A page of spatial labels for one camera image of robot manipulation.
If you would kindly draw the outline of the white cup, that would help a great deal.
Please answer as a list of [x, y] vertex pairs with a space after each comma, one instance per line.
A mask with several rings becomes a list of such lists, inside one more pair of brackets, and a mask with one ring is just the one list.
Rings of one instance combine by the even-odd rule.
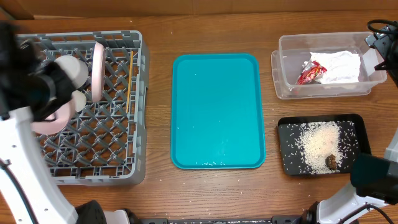
[[79, 90], [75, 90], [72, 93], [72, 99], [75, 104], [75, 111], [80, 112], [86, 105], [86, 96]]

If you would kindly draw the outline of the red snack wrapper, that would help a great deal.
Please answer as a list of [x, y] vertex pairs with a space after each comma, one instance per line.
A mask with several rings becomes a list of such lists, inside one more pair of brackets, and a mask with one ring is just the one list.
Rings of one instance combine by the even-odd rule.
[[298, 77], [296, 84], [304, 85], [312, 82], [316, 77], [323, 75], [327, 69], [320, 65], [317, 61], [309, 61], [304, 67], [302, 73]]

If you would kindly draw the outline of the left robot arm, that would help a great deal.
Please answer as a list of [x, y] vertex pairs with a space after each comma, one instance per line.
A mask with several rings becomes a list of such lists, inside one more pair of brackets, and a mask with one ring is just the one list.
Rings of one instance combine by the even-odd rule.
[[95, 63], [62, 56], [43, 64], [33, 42], [18, 42], [15, 28], [1, 23], [1, 193], [18, 223], [133, 223], [128, 210], [105, 211], [97, 201], [74, 207], [41, 158], [36, 134], [61, 131], [86, 103], [81, 88], [93, 82], [101, 98], [104, 53]]

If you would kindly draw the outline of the wooden chopstick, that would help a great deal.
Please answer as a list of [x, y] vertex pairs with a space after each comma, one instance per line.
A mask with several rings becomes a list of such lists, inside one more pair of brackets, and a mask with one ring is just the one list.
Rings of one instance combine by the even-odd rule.
[[130, 63], [129, 63], [129, 77], [128, 77], [128, 86], [127, 86], [127, 100], [126, 100], [126, 113], [129, 114], [129, 104], [131, 97], [131, 80], [133, 75], [133, 63], [134, 63], [134, 51], [130, 52]]

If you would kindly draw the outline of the large white plate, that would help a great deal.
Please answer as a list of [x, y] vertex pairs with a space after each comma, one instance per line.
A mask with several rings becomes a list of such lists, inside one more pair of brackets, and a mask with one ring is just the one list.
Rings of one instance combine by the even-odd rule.
[[102, 99], [104, 88], [106, 51], [102, 44], [95, 43], [91, 70], [91, 94], [94, 103]]

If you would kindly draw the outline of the small white plate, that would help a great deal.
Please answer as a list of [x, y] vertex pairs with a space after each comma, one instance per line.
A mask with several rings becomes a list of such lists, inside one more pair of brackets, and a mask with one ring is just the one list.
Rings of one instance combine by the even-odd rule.
[[53, 121], [33, 122], [30, 126], [38, 134], [56, 134], [68, 124], [74, 114], [75, 102], [70, 100], [49, 116], [49, 118], [54, 118]]

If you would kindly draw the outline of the white napkin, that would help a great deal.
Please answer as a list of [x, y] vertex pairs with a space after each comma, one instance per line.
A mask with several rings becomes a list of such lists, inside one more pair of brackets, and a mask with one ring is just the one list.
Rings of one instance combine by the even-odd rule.
[[311, 61], [318, 62], [326, 72], [318, 75], [315, 81], [321, 84], [359, 82], [360, 56], [347, 50], [335, 53], [311, 52]]

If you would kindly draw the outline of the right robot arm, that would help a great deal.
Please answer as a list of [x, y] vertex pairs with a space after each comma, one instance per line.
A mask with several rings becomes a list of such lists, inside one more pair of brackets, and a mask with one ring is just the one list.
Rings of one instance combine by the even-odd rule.
[[[374, 72], [388, 73], [397, 83], [397, 22], [373, 20], [368, 23], [373, 33], [365, 38], [369, 48], [381, 56], [373, 63]], [[386, 148], [384, 157], [363, 154], [354, 162], [350, 183], [332, 197], [315, 202], [292, 223], [352, 223], [370, 210], [378, 211], [388, 223], [392, 220], [381, 209], [397, 204], [397, 135]]]

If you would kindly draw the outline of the grey round bowl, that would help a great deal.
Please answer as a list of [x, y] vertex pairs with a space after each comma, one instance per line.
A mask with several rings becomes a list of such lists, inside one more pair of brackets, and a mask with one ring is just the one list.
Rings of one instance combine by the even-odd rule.
[[63, 55], [55, 59], [55, 63], [64, 70], [76, 89], [81, 88], [86, 83], [89, 71], [85, 62], [71, 55]]

